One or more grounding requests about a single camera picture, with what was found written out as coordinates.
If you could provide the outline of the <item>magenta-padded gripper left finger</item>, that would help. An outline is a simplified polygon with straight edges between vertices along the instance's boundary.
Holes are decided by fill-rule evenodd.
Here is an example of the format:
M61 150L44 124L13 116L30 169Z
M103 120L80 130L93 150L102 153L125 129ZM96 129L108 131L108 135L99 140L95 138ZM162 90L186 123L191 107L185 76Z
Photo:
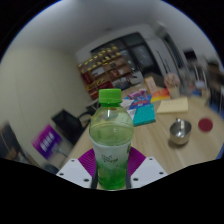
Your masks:
M88 150L78 159L69 159L57 176L83 188L95 189L98 177L94 150Z

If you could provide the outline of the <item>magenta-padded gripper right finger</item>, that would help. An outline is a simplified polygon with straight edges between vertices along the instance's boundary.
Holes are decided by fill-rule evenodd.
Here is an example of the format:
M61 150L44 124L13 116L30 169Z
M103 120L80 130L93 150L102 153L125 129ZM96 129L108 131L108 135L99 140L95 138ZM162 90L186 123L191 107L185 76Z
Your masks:
M148 185L167 175L154 157L146 157L134 147L130 148L126 188L134 189Z

